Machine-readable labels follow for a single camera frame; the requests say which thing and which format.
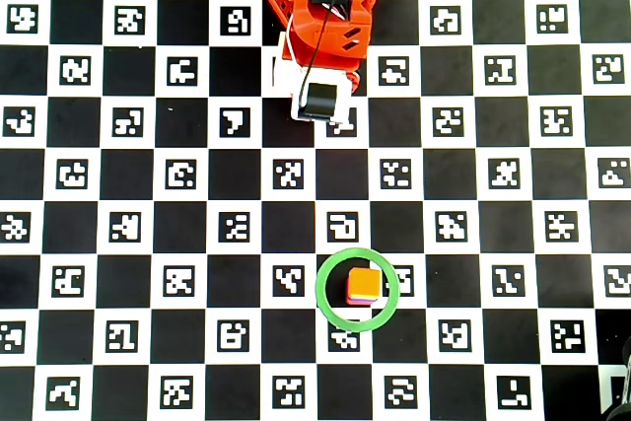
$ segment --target small cube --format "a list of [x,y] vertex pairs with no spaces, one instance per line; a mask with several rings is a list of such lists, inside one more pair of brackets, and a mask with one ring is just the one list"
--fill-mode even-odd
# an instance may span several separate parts
[[351,268],[346,282],[346,303],[353,306],[370,306],[380,296],[381,288],[380,270]]

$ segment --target white square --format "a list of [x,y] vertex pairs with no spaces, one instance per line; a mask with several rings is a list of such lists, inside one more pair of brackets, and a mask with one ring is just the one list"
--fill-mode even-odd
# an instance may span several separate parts
[[315,253],[330,255],[349,246],[370,247],[370,224],[370,201],[318,201]]
[[262,308],[291,310],[316,307],[314,287],[317,265],[314,253],[263,253],[260,265]]
[[[48,378],[67,377],[78,380],[79,399],[66,398],[78,406],[72,410],[48,410],[46,402],[51,393],[48,392]],[[92,365],[37,365],[35,367],[35,383],[33,389],[33,419],[46,421],[83,421],[92,416]]]
[[[36,5],[37,12],[26,6]],[[8,33],[10,24],[23,33]],[[37,33],[29,33],[37,26]],[[0,44],[46,44],[50,42],[50,0],[0,0]]]
[[[317,149],[357,150],[368,148],[368,98],[353,96],[349,104],[349,122],[346,124],[314,121],[314,141]],[[355,123],[351,121],[352,114],[355,114]]]
[[97,253],[99,255],[152,253],[153,201],[99,201],[98,219]]
[[[266,0],[210,0],[211,46],[262,46],[262,2]],[[227,10],[229,17],[224,19]],[[228,22],[222,32],[222,23]]]
[[[447,219],[441,216],[454,216]],[[423,234],[425,253],[480,253],[479,211],[477,201],[431,200],[423,202]],[[438,231],[445,242],[437,240]]]
[[[246,326],[239,322],[244,320],[247,321]],[[259,308],[213,308],[206,311],[206,364],[260,364],[260,341]]]
[[[133,338],[136,325],[138,327],[137,340]],[[130,351],[106,352],[106,350],[114,350],[117,346],[128,347]],[[93,347],[94,365],[149,365],[151,310],[148,308],[96,309]]]
[[9,222],[7,219],[12,213],[29,213],[31,217],[31,224],[28,225],[22,222],[22,235],[19,240],[11,239],[9,242],[0,244],[0,254],[3,255],[39,255],[41,253],[41,235],[43,229],[43,201],[0,201],[0,212],[8,213],[6,216],[0,218],[0,232],[3,236],[10,233],[7,228],[3,229],[6,225],[18,225],[16,220],[22,221],[18,217]]
[[99,200],[101,193],[100,149],[47,148],[43,172],[44,200]]
[[48,47],[50,98],[99,98],[103,94],[103,47],[94,44],[52,44]]
[[370,45],[367,65],[368,77],[364,81],[369,98],[421,96],[421,48],[418,45]]
[[[515,392],[515,398],[505,398],[502,403],[527,402],[530,409],[511,409],[510,407],[500,408],[498,403],[497,378],[498,377],[528,377],[530,381],[530,393]],[[504,421],[511,419],[515,421],[536,421],[544,419],[543,414],[543,383],[541,379],[540,365],[485,365],[484,366],[484,391],[486,399],[486,419],[488,421]],[[518,395],[528,395],[527,398],[517,398]]]
[[[170,63],[169,58],[177,58],[177,61]],[[157,46],[156,97],[208,98],[209,61],[208,46]],[[192,85],[192,82],[190,86],[186,85],[189,80],[196,80],[197,85]]]
[[101,98],[101,147],[153,150],[156,146],[156,98]]
[[261,200],[316,200],[315,149],[263,148],[260,166]]
[[[484,363],[481,309],[428,308],[425,314],[428,363],[457,365]],[[454,348],[441,352],[441,341],[444,347]]]
[[423,195],[423,155],[417,148],[368,150],[372,201],[418,201]]
[[199,253],[160,253],[151,262],[151,308],[205,310],[208,261]]
[[[9,324],[2,324],[2,322],[17,322],[18,324],[12,328]],[[28,367],[37,364],[38,310],[2,310],[0,313],[0,330],[3,332],[8,331],[11,334],[12,345],[16,347],[24,346],[20,350],[23,353],[4,353],[3,349],[3,353],[0,353],[0,365],[2,367]]]
[[[430,404],[427,402],[430,395],[429,366],[427,364],[375,364],[372,373],[374,421],[430,419]],[[396,377],[397,386],[399,386],[397,392],[394,390],[386,392],[386,377]],[[387,397],[391,398],[392,404],[395,402],[400,404],[405,395],[412,394],[407,389],[408,385],[414,387],[417,407],[404,409],[386,407]]]
[[[579,241],[546,240],[547,230],[545,212],[577,212]],[[592,253],[592,233],[590,231],[590,209],[587,200],[535,200],[532,201],[532,229],[535,253]],[[558,230],[553,230],[554,237]]]
[[536,310],[534,253],[480,253],[480,290],[484,309]]
[[[304,383],[302,388],[304,397],[297,397],[291,393],[293,391],[291,388],[295,391],[299,390],[299,381]],[[262,364],[260,366],[260,385],[268,389],[271,387],[271,393],[261,393],[260,419],[273,419],[274,421],[317,420],[316,364]],[[304,407],[293,405],[287,406],[287,408],[274,408],[273,399],[277,389],[285,392],[282,399]]]
[[[230,239],[222,233],[222,240],[225,240],[222,242],[220,231],[224,230],[223,219],[226,215],[222,217],[221,213],[234,213],[235,218],[246,215],[246,220],[243,222],[247,225],[248,239],[239,237]],[[258,255],[261,253],[260,201],[208,201],[207,219],[206,251],[208,253],[217,255]]]
[[530,148],[585,147],[583,96],[530,96]]
[[[596,346],[596,312],[595,310],[579,309],[542,309],[538,310],[539,322],[539,353],[541,365],[598,365],[598,351]],[[585,338],[584,353],[553,352],[563,348],[563,339],[557,336],[563,327],[551,327],[552,321],[578,321],[582,323],[580,330]]]
[[475,98],[421,98],[423,148],[475,148]]
[[[162,377],[188,382],[184,377],[192,377],[192,409],[177,409],[172,404],[177,398],[169,399],[169,408],[161,408],[163,397]],[[204,364],[152,364],[149,366],[147,418],[156,421],[172,421],[174,417],[182,417],[190,421],[203,421],[206,406],[206,366]]]
[[[624,75],[624,82],[618,84],[615,81],[620,78],[620,69]],[[581,44],[581,77],[584,96],[625,96],[629,94],[631,44]]]
[[419,22],[421,44],[473,44],[472,0],[419,0]]
[[[140,27],[144,26],[142,35]],[[104,46],[155,46],[158,44],[158,0],[104,0]]]
[[95,254],[44,254],[40,257],[38,308],[41,310],[93,310],[96,306],[97,256]]
[[2,109],[0,147],[46,148],[48,123],[46,96],[0,96],[0,108]]
[[207,149],[157,148],[154,150],[154,200],[205,201],[207,199]]
[[[486,73],[487,66],[492,71],[490,76]],[[473,93],[477,97],[527,96],[526,46],[524,44],[474,45]]]
[[477,198],[480,201],[532,200],[530,148],[477,148],[475,167]]
[[594,307],[626,310],[631,306],[631,255],[628,253],[592,254]]
[[[334,311],[338,316],[351,320],[368,320],[372,317],[371,308],[335,308]],[[328,325],[329,322],[322,312],[316,311],[315,359],[319,365],[357,365],[373,362],[373,335],[370,331],[349,332],[333,327],[329,334]],[[329,344],[336,350],[329,350]]]
[[[527,44],[579,44],[581,43],[581,14],[579,0],[525,0]],[[551,25],[537,26],[537,19]],[[567,22],[568,32],[563,32]]]

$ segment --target green ring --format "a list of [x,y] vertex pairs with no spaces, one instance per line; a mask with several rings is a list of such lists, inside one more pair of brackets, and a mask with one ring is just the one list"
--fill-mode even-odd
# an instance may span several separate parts
[[[387,284],[390,289],[386,306],[378,315],[369,320],[348,320],[338,316],[333,311],[326,297],[326,280],[328,279],[328,275],[339,263],[354,257],[365,258],[376,263],[386,275]],[[334,253],[324,261],[315,278],[315,300],[322,314],[331,324],[342,330],[348,330],[349,332],[365,332],[367,330],[375,330],[384,325],[396,311],[396,305],[398,304],[400,296],[401,288],[394,267],[383,255],[370,248],[346,248]]]

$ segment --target checkered mat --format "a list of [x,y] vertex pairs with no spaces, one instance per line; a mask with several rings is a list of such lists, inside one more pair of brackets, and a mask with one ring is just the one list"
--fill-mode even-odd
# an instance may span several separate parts
[[[631,334],[630,17],[379,0],[334,126],[288,118],[266,0],[0,0],[0,420],[598,419]],[[400,277],[373,333],[316,309],[349,246]],[[362,319],[353,263],[329,293]]]

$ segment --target black wire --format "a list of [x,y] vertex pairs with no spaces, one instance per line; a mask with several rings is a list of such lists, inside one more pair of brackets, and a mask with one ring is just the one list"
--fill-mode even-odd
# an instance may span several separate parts
[[315,44],[314,55],[312,56],[312,60],[309,63],[309,67],[307,68],[307,72],[305,73],[305,77],[303,78],[303,84],[300,87],[300,92],[298,95],[298,105],[302,105],[303,100],[303,92],[305,91],[305,85],[307,84],[307,78],[309,77],[309,73],[312,72],[312,68],[314,67],[314,63],[316,62],[317,52],[319,51],[319,45],[322,43],[322,37],[324,36],[324,29],[326,28],[326,23],[328,22],[328,18],[331,16],[331,11],[333,10],[333,3],[335,0],[331,0],[328,4],[328,10],[324,15],[324,21],[322,22],[322,28],[319,31],[319,36],[317,37],[317,43]]

